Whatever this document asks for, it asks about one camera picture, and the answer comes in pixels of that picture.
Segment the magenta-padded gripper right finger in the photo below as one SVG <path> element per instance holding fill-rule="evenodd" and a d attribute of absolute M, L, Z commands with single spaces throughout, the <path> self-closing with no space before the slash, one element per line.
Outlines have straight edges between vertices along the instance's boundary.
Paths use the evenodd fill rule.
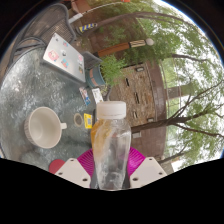
<path fill-rule="evenodd" d="M 131 147 L 128 157 L 128 177 L 131 188 L 140 188 L 166 176 L 154 157 L 145 157 Z"/>

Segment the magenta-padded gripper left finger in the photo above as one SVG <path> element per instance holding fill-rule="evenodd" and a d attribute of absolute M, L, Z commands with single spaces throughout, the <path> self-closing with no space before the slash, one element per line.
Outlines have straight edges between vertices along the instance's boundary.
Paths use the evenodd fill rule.
<path fill-rule="evenodd" d="M 94 173 L 94 159 L 91 149 L 78 158 L 68 159 L 56 175 L 83 188 L 89 188 Z"/>

